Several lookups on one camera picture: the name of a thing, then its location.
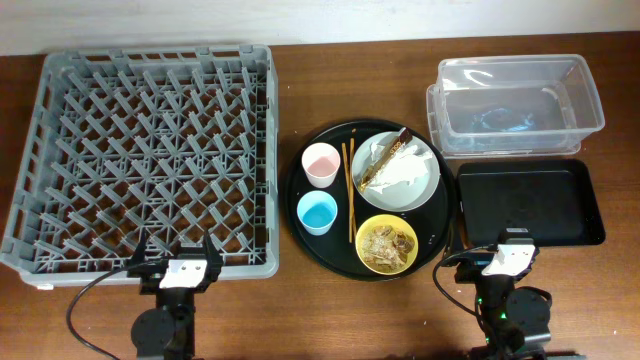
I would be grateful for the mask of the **blue plastic cup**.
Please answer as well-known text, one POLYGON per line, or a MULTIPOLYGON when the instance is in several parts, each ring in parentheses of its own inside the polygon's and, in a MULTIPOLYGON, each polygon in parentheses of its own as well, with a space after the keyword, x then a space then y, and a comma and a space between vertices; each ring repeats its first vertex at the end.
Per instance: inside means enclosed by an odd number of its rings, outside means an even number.
POLYGON ((296 214, 303 228, 313 236, 326 234, 337 218, 338 206, 327 192, 314 190, 301 197, 296 214))

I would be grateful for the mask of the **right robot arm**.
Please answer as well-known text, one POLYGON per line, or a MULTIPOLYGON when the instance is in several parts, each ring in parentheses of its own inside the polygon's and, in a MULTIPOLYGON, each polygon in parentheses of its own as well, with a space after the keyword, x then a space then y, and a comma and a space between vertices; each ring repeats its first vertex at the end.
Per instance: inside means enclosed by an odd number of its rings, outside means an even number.
POLYGON ((545 359, 551 340, 552 296, 516 283, 530 271, 539 249, 526 228, 506 228, 480 249, 460 252, 455 281, 475 287, 473 315, 486 344, 468 357, 481 360, 545 359))

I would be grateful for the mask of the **yellow bowl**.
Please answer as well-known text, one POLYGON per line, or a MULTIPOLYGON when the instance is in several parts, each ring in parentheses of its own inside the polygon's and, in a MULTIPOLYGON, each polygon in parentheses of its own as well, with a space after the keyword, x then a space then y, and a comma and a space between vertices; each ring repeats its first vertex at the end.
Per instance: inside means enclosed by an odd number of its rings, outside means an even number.
POLYGON ((391 276, 407 271, 414 264, 419 242, 408 222, 382 214, 370 217, 358 228, 355 249, 369 270, 391 276))

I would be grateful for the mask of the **white napkin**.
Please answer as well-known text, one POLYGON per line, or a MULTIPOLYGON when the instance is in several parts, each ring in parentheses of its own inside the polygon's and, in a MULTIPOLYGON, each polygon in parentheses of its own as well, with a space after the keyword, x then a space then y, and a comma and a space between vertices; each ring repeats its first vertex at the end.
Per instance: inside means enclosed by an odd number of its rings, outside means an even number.
POLYGON ((382 166, 365 186, 380 194, 400 182, 412 185, 417 178, 429 174, 427 162, 434 157, 430 149, 418 145, 404 145, 382 166))

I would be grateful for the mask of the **gold snack wrapper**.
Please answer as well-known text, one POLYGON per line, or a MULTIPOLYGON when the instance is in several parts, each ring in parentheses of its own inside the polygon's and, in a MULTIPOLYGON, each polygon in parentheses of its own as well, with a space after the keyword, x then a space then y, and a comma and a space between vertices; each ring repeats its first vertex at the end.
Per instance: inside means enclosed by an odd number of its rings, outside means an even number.
POLYGON ((380 157, 376 161, 372 162, 364 171, 358 185, 358 189, 361 192, 365 191, 376 175, 384 169, 387 163, 398 151, 411 141, 412 137, 413 135, 407 128, 402 128, 398 135, 385 145, 380 153, 380 157))

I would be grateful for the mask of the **pink plastic cup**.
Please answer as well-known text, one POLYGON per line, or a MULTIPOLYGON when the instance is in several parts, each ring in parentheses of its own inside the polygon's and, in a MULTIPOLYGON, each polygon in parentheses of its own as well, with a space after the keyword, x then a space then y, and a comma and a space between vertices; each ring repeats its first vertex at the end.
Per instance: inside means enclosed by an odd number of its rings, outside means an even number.
POLYGON ((329 187, 340 169, 341 157, 328 143, 314 143, 302 153, 301 165, 310 184, 316 188, 329 187))

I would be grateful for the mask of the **food scraps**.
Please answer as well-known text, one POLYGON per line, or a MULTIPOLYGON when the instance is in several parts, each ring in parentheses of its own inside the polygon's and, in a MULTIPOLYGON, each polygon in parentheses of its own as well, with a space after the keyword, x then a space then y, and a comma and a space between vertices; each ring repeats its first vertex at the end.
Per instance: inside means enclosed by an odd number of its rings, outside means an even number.
POLYGON ((381 271, 394 271, 407 263, 414 239, 392 226, 372 228, 363 238, 361 252, 365 263, 381 271))

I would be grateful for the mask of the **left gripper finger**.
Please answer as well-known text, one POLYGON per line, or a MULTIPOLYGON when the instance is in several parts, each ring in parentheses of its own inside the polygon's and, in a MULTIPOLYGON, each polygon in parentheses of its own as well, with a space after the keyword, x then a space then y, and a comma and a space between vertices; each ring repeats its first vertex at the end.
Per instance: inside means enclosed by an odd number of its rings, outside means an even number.
POLYGON ((133 255, 130 258, 131 265, 139 265, 145 262, 145 251, 147 246, 147 232, 142 229, 140 233, 140 241, 136 246, 133 255))
POLYGON ((207 265, 215 268, 221 268, 223 266, 223 257, 215 247, 209 232, 206 232, 203 236, 203 248, 207 265))

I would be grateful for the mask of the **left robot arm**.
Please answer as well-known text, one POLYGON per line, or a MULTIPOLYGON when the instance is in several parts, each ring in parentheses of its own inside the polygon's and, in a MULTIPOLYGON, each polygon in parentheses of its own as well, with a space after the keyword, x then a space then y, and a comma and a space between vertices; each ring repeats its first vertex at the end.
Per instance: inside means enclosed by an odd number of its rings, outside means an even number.
POLYGON ((140 280, 140 293, 155 306, 134 321, 131 341, 138 359, 192 359, 195 356, 195 296, 218 280, 224 265, 211 235, 200 246, 182 246, 173 257, 148 260, 143 233, 126 262, 127 276, 140 280))

